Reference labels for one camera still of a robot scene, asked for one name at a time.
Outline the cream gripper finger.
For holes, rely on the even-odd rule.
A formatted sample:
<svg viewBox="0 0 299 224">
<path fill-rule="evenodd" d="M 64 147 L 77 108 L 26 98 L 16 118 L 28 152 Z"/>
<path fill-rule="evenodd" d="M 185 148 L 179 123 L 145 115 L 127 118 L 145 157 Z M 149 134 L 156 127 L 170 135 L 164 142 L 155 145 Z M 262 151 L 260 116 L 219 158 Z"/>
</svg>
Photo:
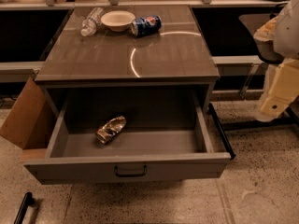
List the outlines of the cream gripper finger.
<svg viewBox="0 0 299 224">
<path fill-rule="evenodd" d="M 285 59 L 268 65 L 263 94 L 259 100 L 259 119 L 277 119 L 299 96 L 299 61 Z"/>
</svg>

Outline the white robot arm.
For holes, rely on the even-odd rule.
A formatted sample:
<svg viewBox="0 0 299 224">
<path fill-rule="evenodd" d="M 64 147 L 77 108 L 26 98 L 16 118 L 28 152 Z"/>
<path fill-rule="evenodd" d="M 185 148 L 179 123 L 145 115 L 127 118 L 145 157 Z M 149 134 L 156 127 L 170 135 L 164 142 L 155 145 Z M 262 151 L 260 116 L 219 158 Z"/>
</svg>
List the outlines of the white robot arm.
<svg viewBox="0 0 299 224">
<path fill-rule="evenodd" d="M 274 52 L 283 57 L 278 66 L 268 65 L 263 94 L 256 107 L 255 118 L 268 122 L 278 118 L 299 96 L 299 1 L 291 0 L 253 37 L 272 41 Z"/>
</svg>

